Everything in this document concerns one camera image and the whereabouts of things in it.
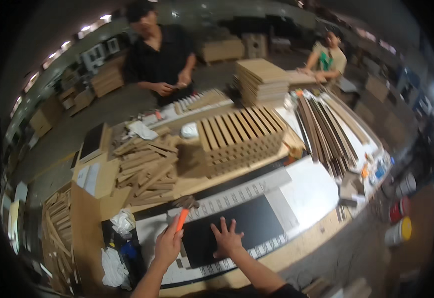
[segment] orange tool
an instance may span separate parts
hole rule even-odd
[[[176,207],[182,207],[181,214],[179,215],[178,228],[176,232],[182,230],[182,226],[184,225],[185,218],[187,214],[189,214],[190,208],[199,208],[199,202],[194,199],[193,195],[185,195],[173,202],[173,205]]]

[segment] wooden crate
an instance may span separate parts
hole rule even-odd
[[[197,121],[201,163],[218,176],[276,154],[286,125],[273,109],[247,108]]]

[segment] plastic bag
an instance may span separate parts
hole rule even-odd
[[[136,228],[136,220],[129,209],[121,209],[118,214],[110,219],[113,230],[123,239],[131,239],[131,230]]]

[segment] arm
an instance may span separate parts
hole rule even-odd
[[[225,218],[220,218],[220,226],[222,228],[222,232],[220,232],[214,224],[211,224],[210,228],[214,232],[218,247],[217,252],[214,253],[214,257],[230,257],[253,286],[264,295],[271,294],[280,289],[286,284],[285,280],[247,253],[242,247],[241,239],[244,234],[235,234],[236,225],[235,219],[232,219],[230,230],[227,230]]]
[[[151,262],[149,270],[137,284],[131,298],[158,297],[162,277],[181,251],[181,239],[184,230],[176,233],[178,220],[179,216],[176,216],[172,224],[157,237],[155,258]]]

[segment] white cloth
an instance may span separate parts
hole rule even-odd
[[[119,253],[115,249],[107,247],[105,251],[101,248],[101,266],[105,270],[103,285],[118,287],[127,280],[129,272],[121,264]]]

